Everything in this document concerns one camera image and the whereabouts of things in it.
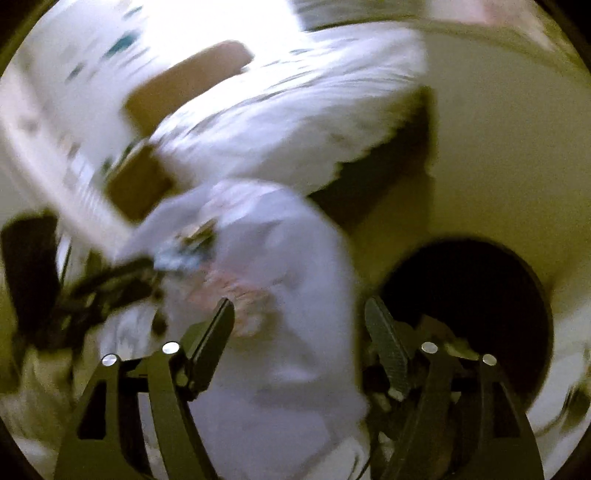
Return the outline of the wooden bedside table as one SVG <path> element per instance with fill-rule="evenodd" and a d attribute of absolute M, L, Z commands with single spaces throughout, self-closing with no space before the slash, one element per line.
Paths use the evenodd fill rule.
<path fill-rule="evenodd" d="M 176 181 L 149 145 L 134 148 L 105 187 L 106 197 L 131 223 L 143 221 L 164 198 L 178 192 Z"/>

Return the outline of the bed with white duvet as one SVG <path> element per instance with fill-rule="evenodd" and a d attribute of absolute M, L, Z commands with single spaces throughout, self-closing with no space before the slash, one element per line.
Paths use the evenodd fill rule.
<path fill-rule="evenodd" d="M 408 24 L 304 34 L 185 103 L 148 144 L 184 188 L 252 178 L 310 194 L 413 119 L 426 67 L 424 37 Z"/>

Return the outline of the brown padded headboard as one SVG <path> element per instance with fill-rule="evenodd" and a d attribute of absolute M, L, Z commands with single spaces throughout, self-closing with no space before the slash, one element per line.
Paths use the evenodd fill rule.
<path fill-rule="evenodd" d="M 253 55 L 241 42 L 223 41 L 153 75 L 131 90 L 124 102 L 129 119 L 143 136 L 193 98 L 242 73 Z"/>

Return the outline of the floral grey tablecloth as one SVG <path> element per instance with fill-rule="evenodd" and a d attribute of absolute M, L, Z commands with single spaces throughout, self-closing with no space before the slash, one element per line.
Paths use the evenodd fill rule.
<path fill-rule="evenodd" d="M 211 222 L 211 258 L 163 282 L 165 340 L 221 298 L 236 320 L 190 412 L 224 479 L 352 479 L 363 473 L 368 404 L 359 382 L 358 288 L 342 233 L 287 187 L 225 180 L 167 199 L 120 261 L 156 255 Z"/>

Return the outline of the white dresser cabinet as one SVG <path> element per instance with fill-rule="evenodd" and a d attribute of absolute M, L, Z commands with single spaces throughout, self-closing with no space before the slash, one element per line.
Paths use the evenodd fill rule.
<path fill-rule="evenodd" d="M 501 242 L 554 280 L 590 235 L 590 74 L 516 32 L 424 25 L 430 229 Z"/>

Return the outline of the black round trash bin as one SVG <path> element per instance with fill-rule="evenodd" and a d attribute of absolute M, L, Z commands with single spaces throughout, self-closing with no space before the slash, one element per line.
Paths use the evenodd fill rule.
<path fill-rule="evenodd" d="M 408 251 L 377 294 L 394 319 L 418 328 L 431 317 L 493 355 L 522 404 L 533 404 L 549 370 L 553 315 L 538 276 L 513 250 L 483 237 L 436 238 Z"/>

